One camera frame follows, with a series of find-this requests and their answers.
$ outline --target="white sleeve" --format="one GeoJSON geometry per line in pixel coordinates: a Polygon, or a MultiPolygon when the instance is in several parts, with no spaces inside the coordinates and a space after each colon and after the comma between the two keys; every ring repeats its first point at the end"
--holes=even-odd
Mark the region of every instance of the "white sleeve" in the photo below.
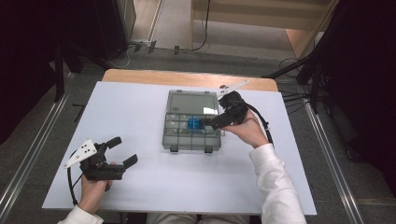
{"type": "Polygon", "coordinates": [[[102,224],[103,220],[97,215],[91,215],[77,205],[67,215],[67,218],[58,224],[102,224]]]}
{"type": "Polygon", "coordinates": [[[255,148],[249,154],[264,198],[262,223],[306,223],[296,189],[277,157],[272,144],[255,148]]]}

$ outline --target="person's right hand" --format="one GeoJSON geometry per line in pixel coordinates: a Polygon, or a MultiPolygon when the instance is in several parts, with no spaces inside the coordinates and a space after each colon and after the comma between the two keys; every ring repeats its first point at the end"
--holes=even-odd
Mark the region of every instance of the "person's right hand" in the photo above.
{"type": "Polygon", "coordinates": [[[268,140],[262,132],[262,127],[249,109],[244,121],[241,124],[232,124],[222,128],[222,130],[236,134],[242,141],[254,148],[268,144],[268,140]]]}

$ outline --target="white table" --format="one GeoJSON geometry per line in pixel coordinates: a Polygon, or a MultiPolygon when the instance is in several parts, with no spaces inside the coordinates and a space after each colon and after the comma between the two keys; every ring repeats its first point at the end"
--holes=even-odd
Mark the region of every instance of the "white table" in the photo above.
{"type": "MultiPolygon", "coordinates": [[[[169,90],[217,91],[213,88],[98,82],[49,189],[43,208],[71,209],[63,165],[87,138],[101,143],[120,136],[122,144],[108,150],[108,161],[120,163],[137,154],[139,162],[106,193],[101,209],[130,212],[198,214],[261,213],[251,146],[231,133],[221,137],[219,152],[205,154],[163,149],[163,122],[169,90]]],[[[286,108],[279,92],[238,91],[269,121],[277,155],[299,193],[306,215],[316,209],[304,174],[286,108]]],[[[73,180],[80,175],[72,167],[73,180]]],[[[80,197],[80,184],[75,187],[80,197]]]]}

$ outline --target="gray plastic case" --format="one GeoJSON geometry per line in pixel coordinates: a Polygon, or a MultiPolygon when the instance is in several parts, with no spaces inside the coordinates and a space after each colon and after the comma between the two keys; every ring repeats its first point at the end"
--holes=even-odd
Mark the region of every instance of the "gray plastic case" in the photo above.
{"type": "Polygon", "coordinates": [[[221,147],[220,130],[210,126],[189,129],[189,119],[212,119],[219,114],[218,97],[209,91],[169,91],[163,128],[163,148],[202,150],[206,153],[221,147]]]}

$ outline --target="white bracket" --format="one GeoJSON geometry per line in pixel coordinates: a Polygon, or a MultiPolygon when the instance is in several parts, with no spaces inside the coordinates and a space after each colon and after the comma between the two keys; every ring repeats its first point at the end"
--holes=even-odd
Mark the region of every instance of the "white bracket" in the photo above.
{"type": "Polygon", "coordinates": [[[83,161],[94,154],[96,154],[96,147],[93,144],[93,141],[90,139],[87,139],[81,147],[77,149],[75,154],[70,158],[70,160],[64,165],[64,169],[69,168],[70,166],[83,161]]]}
{"type": "Polygon", "coordinates": [[[245,86],[246,84],[248,84],[248,80],[244,80],[242,82],[238,82],[233,85],[225,86],[223,89],[221,89],[220,92],[218,92],[218,97],[227,95],[228,93],[230,93],[232,91],[236,91],[239,88],[245,86]]]}

